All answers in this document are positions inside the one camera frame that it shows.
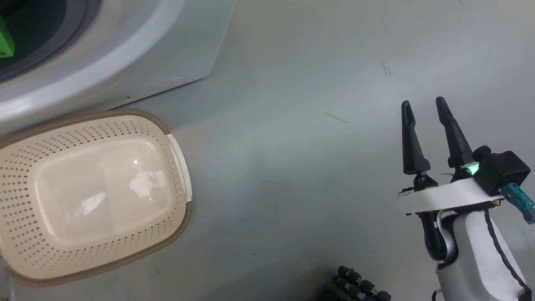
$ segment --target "green led light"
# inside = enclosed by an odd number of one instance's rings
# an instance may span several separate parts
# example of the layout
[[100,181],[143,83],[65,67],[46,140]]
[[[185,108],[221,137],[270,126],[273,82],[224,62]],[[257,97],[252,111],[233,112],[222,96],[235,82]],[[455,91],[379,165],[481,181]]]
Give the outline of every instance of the green led light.
[[474,175],[479,170],[479,164],[468,166],[468,172]]

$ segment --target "green object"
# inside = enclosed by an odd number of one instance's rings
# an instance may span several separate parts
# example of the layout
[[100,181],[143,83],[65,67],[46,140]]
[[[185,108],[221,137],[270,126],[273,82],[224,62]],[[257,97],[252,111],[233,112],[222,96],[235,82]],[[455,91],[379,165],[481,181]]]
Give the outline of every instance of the green object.
[[479,164],[468,166],[468,172],[474,175],[479,170]]
[[4,18],[0,16],[0,58],[12,57],[15,54],[15,42],[5,25]]

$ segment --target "connector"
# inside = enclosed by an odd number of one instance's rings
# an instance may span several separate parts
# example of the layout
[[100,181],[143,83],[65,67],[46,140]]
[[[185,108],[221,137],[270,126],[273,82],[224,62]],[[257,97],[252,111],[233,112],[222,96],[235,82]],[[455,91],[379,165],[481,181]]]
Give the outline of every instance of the connector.
[[528,224],[530,225],[535,224],[535,209],[531,208],[528,211],[524,212],[523,215],[524,215],[524,220]]
[[502,188],[502,195],[513,204],[522,214],[528,224],[535,224],[535,209],[533,201],[515,183],[509,183]]

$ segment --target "perforated basket wall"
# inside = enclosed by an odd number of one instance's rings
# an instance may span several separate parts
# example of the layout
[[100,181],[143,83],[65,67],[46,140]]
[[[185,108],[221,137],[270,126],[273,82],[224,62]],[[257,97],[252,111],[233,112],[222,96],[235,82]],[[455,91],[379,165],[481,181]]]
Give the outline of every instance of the perforated basket wall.
[[[0,145],[3,258],[18,281],[45,286],[80,279],[129,263],[178,238],[191,215],[191,192],[186,191],[189,177],[185,179],[168,134],[165,125],[146,112],[115,110],[42,126]],[[172,209],[150,225],[84,247],[65,249],[51,241],[42,224],[45,217],[40,217],[40,204],[32,195],[32,169],[62,152],[127,136],[151,139],[165,156],[163,170],[172,182]]]

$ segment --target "black connector cluster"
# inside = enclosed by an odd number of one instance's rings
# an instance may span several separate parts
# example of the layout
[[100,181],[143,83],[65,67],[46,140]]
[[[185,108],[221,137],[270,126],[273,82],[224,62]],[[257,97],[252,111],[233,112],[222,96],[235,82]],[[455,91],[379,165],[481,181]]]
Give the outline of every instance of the black connector cluster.
[[340,266],[334,285],[328,287],[318,301],[390,301],[386,291],[378,291],[375,285],[362,279],[352,268]]

